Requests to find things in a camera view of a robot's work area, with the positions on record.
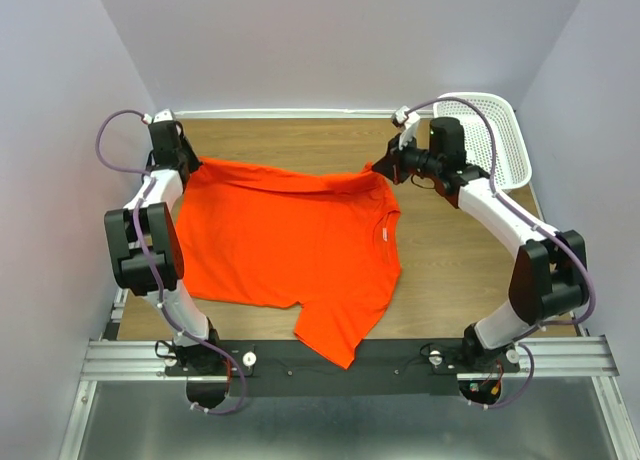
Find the orange t shirt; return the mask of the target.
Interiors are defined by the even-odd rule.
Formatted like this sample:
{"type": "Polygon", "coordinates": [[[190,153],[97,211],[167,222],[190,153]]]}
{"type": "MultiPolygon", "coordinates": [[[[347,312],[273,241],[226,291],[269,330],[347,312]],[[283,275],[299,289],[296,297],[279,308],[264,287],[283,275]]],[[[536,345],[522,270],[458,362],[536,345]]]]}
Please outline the orange t shirt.
{"type": "Polygon", "coordinates": [[[370,166],[309,175],[206,158],[176,224],[183,282],[202,300],[299,306],[295,336],[348,368],[400,278],[399,217],[370,166]]]}

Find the white perforated plastic basket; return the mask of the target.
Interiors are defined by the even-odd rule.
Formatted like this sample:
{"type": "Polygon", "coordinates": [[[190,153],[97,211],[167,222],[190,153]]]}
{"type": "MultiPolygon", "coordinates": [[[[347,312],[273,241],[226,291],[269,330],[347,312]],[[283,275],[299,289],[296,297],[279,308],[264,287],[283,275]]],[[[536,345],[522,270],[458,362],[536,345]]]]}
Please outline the white perforated plastic basket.
{"type": "Polygon", "coordinates": [[[527,185],[532,168],[515,111],[504,98],[483,92],[451,92],[443,97],[457,97],[473,104],[487,119],[495,140],[495,161],[489,131],[480,116],[470,107],[455,101],[438,102],[433,115],[457,118],[464,128],[465,148],[470,163],[487,173],[495,165],[495,183],[504,190],[527,185]]]}

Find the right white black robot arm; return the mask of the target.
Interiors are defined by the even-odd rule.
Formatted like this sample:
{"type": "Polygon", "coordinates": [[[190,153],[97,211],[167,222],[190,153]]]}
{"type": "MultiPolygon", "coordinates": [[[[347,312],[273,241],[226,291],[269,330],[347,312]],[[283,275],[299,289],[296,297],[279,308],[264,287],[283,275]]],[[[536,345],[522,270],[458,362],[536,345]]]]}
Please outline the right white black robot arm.
{"type": "Polygon", "coordinates": [[[412,177],[431,180],[441,197],[482,224],[514,259],[505,302],[463,334],[461,362],[480,372],[515,341],[590,300],[585,241],[573,230],[540,222],[499,191],[487,171],[468,161],[459,120],[432,120],[426,149],[415,138],[419,122],[416,114],[396,121],[400,132],[374,172],[394,184],[412,177]]]}

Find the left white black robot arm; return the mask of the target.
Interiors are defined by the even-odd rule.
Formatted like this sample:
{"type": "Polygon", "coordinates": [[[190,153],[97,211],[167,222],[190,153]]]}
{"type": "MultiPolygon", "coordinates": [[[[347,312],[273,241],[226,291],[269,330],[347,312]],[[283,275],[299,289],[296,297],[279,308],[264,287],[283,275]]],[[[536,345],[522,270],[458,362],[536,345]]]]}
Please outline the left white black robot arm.
{"type": "Polygon", "coordinates": [[[217,346],[217,332],[183,283],[184,259],[171,215],[201,162],[171,111],[137,115],[151,139],[144,168],[118,167],[104,158],[101,140],[106,124],[101,125],[95,145],[103,165],[142,178],[132,200],[104,216],[114,278],[119,287],[154,307],[170,329],[172,341],[164,360],[201,375],[228,373],[230,362],[217,346]]]}

